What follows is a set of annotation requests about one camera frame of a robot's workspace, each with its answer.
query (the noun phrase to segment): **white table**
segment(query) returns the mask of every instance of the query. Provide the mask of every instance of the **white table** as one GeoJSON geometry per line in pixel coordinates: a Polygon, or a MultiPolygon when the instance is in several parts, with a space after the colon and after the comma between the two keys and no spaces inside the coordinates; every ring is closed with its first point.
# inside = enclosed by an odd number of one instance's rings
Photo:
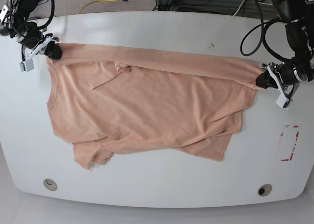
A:
{"type": "MultiPolygon", "coordinates": [[[[240,42],[257,24],[259,20],[215,14],[120,12],[57,17],[48,32],[66,43],[241,57],[240,42]]],[[[256,31],[244,50],[252,50],[258,39],[256,31]]],[[[283,25],[274,25],[267,40],[275,51],[292,57],[283,25]]],[[[115,155],[105,166],[84,170],[73,161],[71,145],[52,133],[44,56],[35,58],[34,70],[22,73],[20,52],[18,43],[0,38],[0,142],[21,191],[90,203],[188,208],[290,199],[305,187],[314,163],[312,84],[301,85],[289,111],[275,104],[277,90],[260,91],[253,107],[244,111],[242,130],[233,135],[223,162],[167,149],[115,155]],[[283,125],[299,126],[291,161],[281,161],[293,143],[278,143],[283,125]],[[46,178],[58,184],[57,191],[44,187],[46,178]],[[260,197],[258,189],[264,184],[273,190],[260,197]]],[[[275,60],[264,48],[251,58],[275,60]]]]}

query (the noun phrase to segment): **gray carpet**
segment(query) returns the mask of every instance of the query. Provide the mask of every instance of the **gray carpet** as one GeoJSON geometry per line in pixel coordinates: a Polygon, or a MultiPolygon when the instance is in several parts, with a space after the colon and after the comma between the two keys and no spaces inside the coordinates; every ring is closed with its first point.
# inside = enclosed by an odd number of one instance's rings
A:
{"type": "MultiPolygon", "coordinates": [[[[79,10],[87,3],[94,0],[55,0],[55,16],[78,14],[79,10]]],[[[6,0],[0,0],[3,7],[6,0]]],[[[99,13],[115,11],[151,11],[155,6],[155,0],[129,0],[128,2],[114,1],[94,3],[82,11],[82,13],[99,13]]],[[[31,17],[46,18],[50,14],[51,2],[38,6],[31,17]]]]}

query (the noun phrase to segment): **yellow cable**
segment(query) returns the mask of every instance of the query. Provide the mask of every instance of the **yellow cable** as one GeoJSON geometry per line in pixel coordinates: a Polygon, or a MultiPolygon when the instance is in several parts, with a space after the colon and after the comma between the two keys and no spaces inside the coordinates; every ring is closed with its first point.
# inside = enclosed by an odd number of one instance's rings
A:
{"type": "Polygon", "coordinates": [[[96,0],[96,1],[90,2],[90,3],[86,4],[86,5],[84,5],[84,6],[82,7],[82,9],[80,9],[80,11],[79,11],[78,14],[80,14],[80,13],[82,12],[82,10],[83,10],[86,6],[88,6],[88,5],[90,5],[90,4],[97,3],[97,2],[107,2],[107,1],[118,1],[118,0],[96,0]]]}

